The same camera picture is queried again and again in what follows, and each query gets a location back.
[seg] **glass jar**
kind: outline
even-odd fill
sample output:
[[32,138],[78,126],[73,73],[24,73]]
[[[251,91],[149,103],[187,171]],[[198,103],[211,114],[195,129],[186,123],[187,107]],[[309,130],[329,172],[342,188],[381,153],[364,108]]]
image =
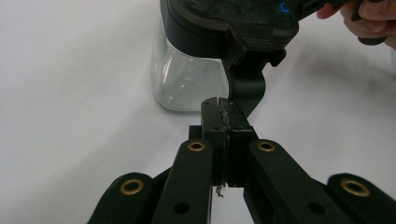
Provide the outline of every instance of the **glass jar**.
[[199,111],[208,98],[228,97],[221,59],[196,58],[177,50],[165,36],[162,18],[156,28],[151,75],[155,97],[168,109]]

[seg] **blue marking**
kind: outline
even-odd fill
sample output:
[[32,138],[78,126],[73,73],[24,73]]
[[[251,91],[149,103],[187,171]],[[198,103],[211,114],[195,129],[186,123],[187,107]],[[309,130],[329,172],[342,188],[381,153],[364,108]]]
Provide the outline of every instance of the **blue marking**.
[[289,13],[289,12],[290,12],[290,9],[288,8],[288,6],[286,6],[286,3],[285,3],[285,2],[283,2],[283,3],[280,4],[280,10],[281,10],[283,13]]

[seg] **black jar lid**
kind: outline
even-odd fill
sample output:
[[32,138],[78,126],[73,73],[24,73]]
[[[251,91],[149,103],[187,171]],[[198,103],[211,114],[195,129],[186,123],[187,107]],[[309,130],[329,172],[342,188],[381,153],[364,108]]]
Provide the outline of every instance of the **black jar lid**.
[[178,50],[201,58],[230,51],[275,52],[298,32],[283,0],[160,0],[167,39]]

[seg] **white table surface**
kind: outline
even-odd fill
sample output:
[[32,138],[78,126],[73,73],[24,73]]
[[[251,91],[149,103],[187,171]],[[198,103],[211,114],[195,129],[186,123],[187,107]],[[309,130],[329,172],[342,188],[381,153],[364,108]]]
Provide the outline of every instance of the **white table surface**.
[[[111,182],[172,165],[199,113],[155,101],[156,1],[0,2],[0,223],[86,223]],[[396,68],[340,16],[301,23],[249,117],[315,179],[360,175],[396,198]],[[241,189],[212,223],[252,223]]]

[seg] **mounting hole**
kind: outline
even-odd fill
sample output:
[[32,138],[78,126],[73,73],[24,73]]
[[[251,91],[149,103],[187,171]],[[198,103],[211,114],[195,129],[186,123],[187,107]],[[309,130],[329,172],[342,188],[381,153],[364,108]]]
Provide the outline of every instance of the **mounting hole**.
[[358,197],[368,197],[371,193],[365,185],[353,179],[342,179],[341,187],[348,193]]
[[260,142],[257,144],[257,148],[262,151],[272,152],[275,151],[275,146],[269,142]]
[[311,210],[311,212],[317,215],[324,215],[326,213],[324,207],[318,203],[309,203],[308,208]]
[[143,189],[145,184],[139,179],[129,179],[122,183],[120,191],[125,195],[133,195]]
[[179,215],[184,215],[189,212],[190,206],[187,203],[177,203],[174,206],[174,210]]
[[191,142],[187,145],[187,148],[191,151],[202,151],[205,149],[205,144],[200,142]]

